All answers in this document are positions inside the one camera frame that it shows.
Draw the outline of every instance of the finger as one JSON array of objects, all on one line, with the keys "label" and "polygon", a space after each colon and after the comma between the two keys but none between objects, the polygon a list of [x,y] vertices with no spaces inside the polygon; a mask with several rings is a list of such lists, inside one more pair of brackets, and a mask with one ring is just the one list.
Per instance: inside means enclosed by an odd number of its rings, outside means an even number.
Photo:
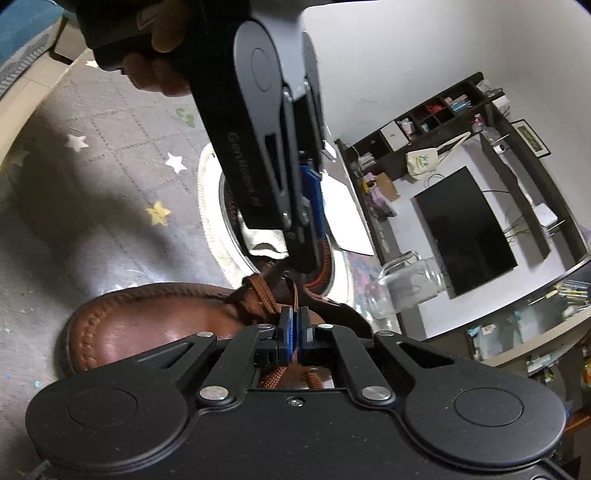
[{"label": "finger", "polygon": [[178,97],[191,93],[187,79],[177,72],[167,60],[154,60],[152,69],[160,84],[160,90],[165,96]]},{"label": "finger", "polygon": [[184,0],[164,0],[152,27],[154,50],[167,53],[183,41],[193,10]]},{"label": "finger", "polygon": [[160,91],[151,63],[139,53],[130,53],[124,57],[123,70],[136,88],[149,92]]}]

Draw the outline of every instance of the black television screen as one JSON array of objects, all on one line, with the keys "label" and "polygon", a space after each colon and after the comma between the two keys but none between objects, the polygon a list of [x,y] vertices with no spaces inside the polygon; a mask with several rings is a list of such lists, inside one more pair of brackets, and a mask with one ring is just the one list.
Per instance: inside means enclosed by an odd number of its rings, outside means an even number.
[{"label": "black television screen", "polygon": [[456,295],[517,266],[495,214],[467,167],[415,198]]}]

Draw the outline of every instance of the brown leather shoe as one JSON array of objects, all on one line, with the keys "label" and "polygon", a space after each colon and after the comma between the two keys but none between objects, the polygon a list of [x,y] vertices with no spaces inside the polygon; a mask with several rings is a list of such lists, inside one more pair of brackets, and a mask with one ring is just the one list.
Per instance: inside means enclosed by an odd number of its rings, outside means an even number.
[{"label": "brown leather shoe", "polygon": [[[156,283],[102,295],[70,317],[61,345],[66,374],[87,371],[208,331],[231,338],[246,325],[277,323],[277,304],[258,275],[239,290]],[[323,323],[312,313],[313,323]]]}]

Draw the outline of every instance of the yellow object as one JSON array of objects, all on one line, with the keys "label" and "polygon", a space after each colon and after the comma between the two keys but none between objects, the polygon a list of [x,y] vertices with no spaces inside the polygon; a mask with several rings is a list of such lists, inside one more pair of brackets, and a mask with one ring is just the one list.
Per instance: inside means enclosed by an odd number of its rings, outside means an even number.
[{"label": "yellow object", "polygon": [[152,207],[147,207],[146,212],[152,217],[152,225],[168,225],[166,217],[172,213],[172,211],[164,208],[160,200],[154,203]]}]

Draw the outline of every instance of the picture frame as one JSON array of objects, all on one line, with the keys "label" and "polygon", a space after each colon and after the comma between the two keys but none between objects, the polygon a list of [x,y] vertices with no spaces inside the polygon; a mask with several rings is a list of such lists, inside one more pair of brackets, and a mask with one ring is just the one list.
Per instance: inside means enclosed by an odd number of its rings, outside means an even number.
[{"label": "picture frame", "polygon": [[511,125],[537,158],[550,155],[551,152],[548,150],[548,147],[546,147],[542,139],[538,137],[538,134],[535,133],[534,129],[531,128],[526,120],[517,120],[511,122]]}]

